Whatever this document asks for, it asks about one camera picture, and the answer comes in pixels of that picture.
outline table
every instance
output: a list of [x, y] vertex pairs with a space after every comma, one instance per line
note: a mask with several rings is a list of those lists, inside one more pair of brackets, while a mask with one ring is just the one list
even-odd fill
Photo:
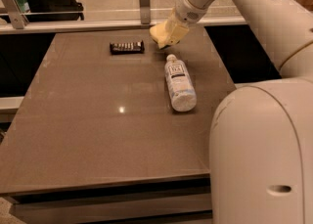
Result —
[[[110, 53], [141, 40], [144, 54]], [[191, 75], [190, 112], [170, 106], [168, 54]], [[0, 196], [27, 223], [206, 216], [210, 122], [233, 90], [202, 27], [165, 50], [147, 29], [57, 34], [0, 145]]]

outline bottle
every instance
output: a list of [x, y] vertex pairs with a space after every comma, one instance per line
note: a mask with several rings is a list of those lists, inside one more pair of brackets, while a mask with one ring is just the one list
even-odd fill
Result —
[[190, 111], [197, 103], [197, 96], [187, 68], [174, 55], [168, 55], [166, 60], [165, 77], [172, 107], [178, 112]]

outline bottle cap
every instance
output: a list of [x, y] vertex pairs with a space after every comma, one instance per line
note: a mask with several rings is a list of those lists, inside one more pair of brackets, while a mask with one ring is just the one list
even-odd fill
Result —
[[166, 60], [167, 60], [168, 62], [169, 62], [169, 61], [176, 61], [177, 58], [176, 58], [175, 55], [170, 54], [170, 55], [168, 55], [168, 56], [166, 57]]

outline metal bracket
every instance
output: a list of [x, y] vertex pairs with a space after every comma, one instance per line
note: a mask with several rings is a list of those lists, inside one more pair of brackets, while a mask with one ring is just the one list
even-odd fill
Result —
[[139, 5], [140, 5], [141, 24], [150, 24], [151, 22], [150, 0], [139, 0]]
[[2, 3], [8, 12], [12, 27], [15, 29], [24, 29], [28, 23], [28, 19], [22, 14], [17, 1], [2, 0]]

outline brown table top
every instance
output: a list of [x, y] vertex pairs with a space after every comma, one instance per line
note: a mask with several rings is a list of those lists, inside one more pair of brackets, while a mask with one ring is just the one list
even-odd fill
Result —
[[[110, 53], [140, 40], [144, 54]], [[170, 53], [192, 77], [190, 112], [170, 106]], [[147, 29], [57, 34], [0, 145], [0, 195], [207, 176], [210, 122], [234, 89], [204, 28], [167, 50]]]

